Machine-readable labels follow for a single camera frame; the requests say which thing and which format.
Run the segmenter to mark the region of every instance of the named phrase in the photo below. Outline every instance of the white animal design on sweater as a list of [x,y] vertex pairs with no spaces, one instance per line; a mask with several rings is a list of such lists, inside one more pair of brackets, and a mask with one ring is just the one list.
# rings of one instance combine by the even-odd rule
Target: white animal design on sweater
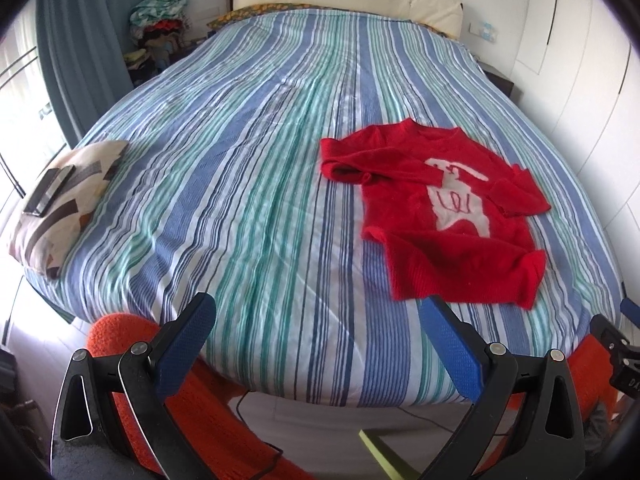
[[430,158],[425,164],[444,171],[442,187],[427,186],[436,215],[436,229],[444,231],[459,220],[467,220],[476,226],[479,236],[489,238],[489,219],[482,211],[482,199],[472,193],[471,187],[458,178],[460,170],[463,170],[479,180],[486,182],[489,179],[461,162]]

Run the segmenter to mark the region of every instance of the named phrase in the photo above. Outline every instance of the yellow floral fabric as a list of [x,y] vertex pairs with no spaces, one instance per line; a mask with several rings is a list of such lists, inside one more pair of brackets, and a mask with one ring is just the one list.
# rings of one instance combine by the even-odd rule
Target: yellow floral fabric
[[[219,31],[222,27],[228,23],[240,22],[247,18],[254,16],[260,16],[262,14],[269,14],[270,12],[283,12],[284,10],[296,10],[296,9],[334,9],[334,10],[348,10],[348,9],[335,9],[335,7],[322,7],[311,4],[255,4],[252,6],[243,7],[242,9],[232,10],[207,23],[207,27],[214,32]],[[434,34],[442,36],[443,38],[450,38],[448,34],[439,31],[437,28],[433,28],[425,23],[417,23],[421,27],[428,28]]]

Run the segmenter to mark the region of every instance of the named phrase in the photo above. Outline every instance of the cord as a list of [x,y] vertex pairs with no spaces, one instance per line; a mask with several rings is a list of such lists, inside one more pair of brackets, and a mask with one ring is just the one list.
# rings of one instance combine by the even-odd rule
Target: cord
[[[451,430],[451,429],[447,428],[446,426],[443,426],[442,424],[440,424],[439,422],[436,422],[432,418],[428,418],[426,416],[415,415],[415,413],[408,412],[406,409],[400,408],[400,407],[398,407],[398,410],[400,410],[403,413],[406,413],[407,415],[411,415],[411,416],[413,416],[415,418],[419,418],[420,420],[426,420],[427,422],[430,422],[431,424],[433,424],[434,426],[437,426],[441,430],[449,431],[449,433],[454,433],[454,431],[455,431],[455,430]],[[508,434],[509,433],[494,433],[494,436],[507,436]]]
[[[244,398],[250,394],[252,392],[252,390],[247,390],[245,391],[244,394],[242,394],[242,397],[240,397],[238,399],[238,402],[236,402],[236,415],[238,415],[238,418],[242,421],[242,423],[249,428],[249,425],[246,423],[246,420],[244,420],[244,417],[242,416],[242,414],[240,413],[240,404],[242,403],[242,401],[244,400]],[[262,478],[265,475],[268,475],[271,471],[273,471],[276,466],[278,465],[278,460],[280,459],[280,457],[283,455],[284,451],[281,450],[278,446],[274,446],[273,444],[271,444],[270,442],[265,442],[262,441],[264,444],[266,444],[267,446],[271,447],[271,449],[276,450],[276,454],[273,456],[273,461],[271,462],[270,465],[268,465],[266,468],[264,468],[262,471],[258,471],[255,475],[253,475],[251,478],[249,478],[249,480],[259,480],[260,478]]]

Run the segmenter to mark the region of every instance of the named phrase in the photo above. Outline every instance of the mattress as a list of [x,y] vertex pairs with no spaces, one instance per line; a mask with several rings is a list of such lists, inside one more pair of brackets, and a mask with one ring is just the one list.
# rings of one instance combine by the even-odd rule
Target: mattress
[[536,304],[452,304],[487,342],[566,354],[594,314],[618,316],[620,277],[576,177],[466,48],[415,23],[303,9],[231,23],[111,109],[82,144],[130,141],[59,280],[28,280],[92,322],[174,319],[196,291],[218,318],[202,356],[276,396],[407,406],[459,395],[394,302],[382,247],[360,238],[358,187],[319,173],[319,139],[411,117],[460,126],[529,168],[552,204],[529,218],[547,270]]

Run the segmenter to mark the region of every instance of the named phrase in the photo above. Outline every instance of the red sweater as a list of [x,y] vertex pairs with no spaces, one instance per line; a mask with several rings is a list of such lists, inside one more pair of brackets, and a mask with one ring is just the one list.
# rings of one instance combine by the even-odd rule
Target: red sweater
[[533,306],[545,271],[528,215],[548,211],[529,170],[509,166],[460,128],[406,119],[321,139],[322,174],[360,184],[362,237],[385,247],[395,300]]

